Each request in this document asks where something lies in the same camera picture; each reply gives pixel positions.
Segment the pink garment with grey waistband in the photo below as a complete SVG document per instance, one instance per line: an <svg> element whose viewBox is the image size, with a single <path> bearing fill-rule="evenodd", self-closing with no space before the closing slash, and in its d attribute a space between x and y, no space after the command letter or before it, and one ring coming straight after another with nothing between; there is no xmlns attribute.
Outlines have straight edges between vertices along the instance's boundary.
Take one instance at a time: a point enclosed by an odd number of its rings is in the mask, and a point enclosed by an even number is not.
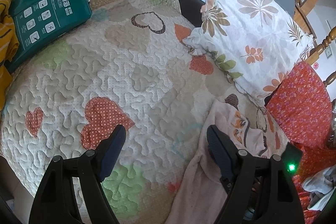
<svg viewBox="0 0 336 224"><path fill-rule="evenodd" d="M175 196L166 223L214 223L227 198L218 165L210 156L207 129L210 125L228 135L238 149L269 158L270 149L260 129L230 104L215 100L199 137L198 149L191 159Z"/></svg>

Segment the grey white cloth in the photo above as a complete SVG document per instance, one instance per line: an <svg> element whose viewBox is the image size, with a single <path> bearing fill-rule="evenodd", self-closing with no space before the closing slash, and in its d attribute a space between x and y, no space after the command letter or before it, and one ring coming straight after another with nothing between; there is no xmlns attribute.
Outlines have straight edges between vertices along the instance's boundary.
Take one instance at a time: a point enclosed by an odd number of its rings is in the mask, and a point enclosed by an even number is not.
<svg viewBox="0 0 336 224"><path fill-rule="evenodd" d="M308 177L302 183L302 188L310 193L307 209L322 211L335 192L335 165Z"/></svg>

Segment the orange floral blanket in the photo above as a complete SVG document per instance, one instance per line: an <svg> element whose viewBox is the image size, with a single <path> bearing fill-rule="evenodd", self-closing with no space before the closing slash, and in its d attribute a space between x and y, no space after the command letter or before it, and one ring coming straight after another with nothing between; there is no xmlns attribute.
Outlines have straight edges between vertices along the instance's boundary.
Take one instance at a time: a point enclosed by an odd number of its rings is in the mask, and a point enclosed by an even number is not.
<svg viewBox="0 0 336 224"><path fill-rule="evenodd" d="M311 200L302 183L335 164L335 150L326 146L331 126L332 104L325 84L306 62L296 64L266 106L271 116L302 152L293 182L306 223L313 223L319 212L308 208Z"/></svg>

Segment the heart-patterned quilted bedspread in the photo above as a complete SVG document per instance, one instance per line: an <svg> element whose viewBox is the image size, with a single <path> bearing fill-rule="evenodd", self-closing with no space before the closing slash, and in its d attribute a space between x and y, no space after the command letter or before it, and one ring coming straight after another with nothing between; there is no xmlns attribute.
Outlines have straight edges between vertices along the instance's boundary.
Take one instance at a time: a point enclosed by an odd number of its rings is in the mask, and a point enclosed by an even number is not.
<svg viewBox="0 0 336 224"><path fill-rule="evenodd" d="M52 157L94 149L116 127L126 143L102 183L122 223L164 223L215 101L256 129L252 147L284 152L274 119L182 44L193 25L178 0L90 0L91 18L14 73L1 155L35 194Z"/></svg>

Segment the white floral pillow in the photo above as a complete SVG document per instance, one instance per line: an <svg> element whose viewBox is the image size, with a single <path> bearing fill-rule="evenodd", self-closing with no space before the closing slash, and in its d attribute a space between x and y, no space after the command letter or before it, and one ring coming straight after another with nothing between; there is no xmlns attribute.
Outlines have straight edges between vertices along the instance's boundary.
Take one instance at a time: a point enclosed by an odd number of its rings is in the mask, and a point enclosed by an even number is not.
<svg viewBox="0 0 336 224"><path fill-rule="evenodd" d="M313 45L275 0L206 0L201 15L202 25L183 39L190 53L211 56L260 107Z"/></svg>

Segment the yellow striped cloth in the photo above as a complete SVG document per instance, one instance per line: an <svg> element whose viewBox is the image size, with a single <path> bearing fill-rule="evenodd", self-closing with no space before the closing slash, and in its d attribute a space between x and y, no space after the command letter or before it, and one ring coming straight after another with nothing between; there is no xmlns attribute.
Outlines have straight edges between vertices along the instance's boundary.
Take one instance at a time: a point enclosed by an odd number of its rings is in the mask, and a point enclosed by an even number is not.
<svg viewBox="0 0 336 224"><path fill-rule="evenodd" d="M12 61L17 53L19 41L15 33L13 18L9 15L9 7L12 0L1 0L1 23L0 23L0 84L1 84L1 110L5 105L5 91L13 78L5 67L6 61Z"/></svg>

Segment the green packaged box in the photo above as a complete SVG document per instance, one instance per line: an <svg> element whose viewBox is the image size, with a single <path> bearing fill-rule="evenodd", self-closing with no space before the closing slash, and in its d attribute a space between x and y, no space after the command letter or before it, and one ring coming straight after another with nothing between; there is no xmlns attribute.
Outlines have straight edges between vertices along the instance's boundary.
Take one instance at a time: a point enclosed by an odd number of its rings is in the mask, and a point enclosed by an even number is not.
<svg viewBox="0 0 336 224"><path fill-rule="evenodd" d="M92 15L88 0L13 0L9 14L19 47L5 67L13 73L27 59Z"/></svg>

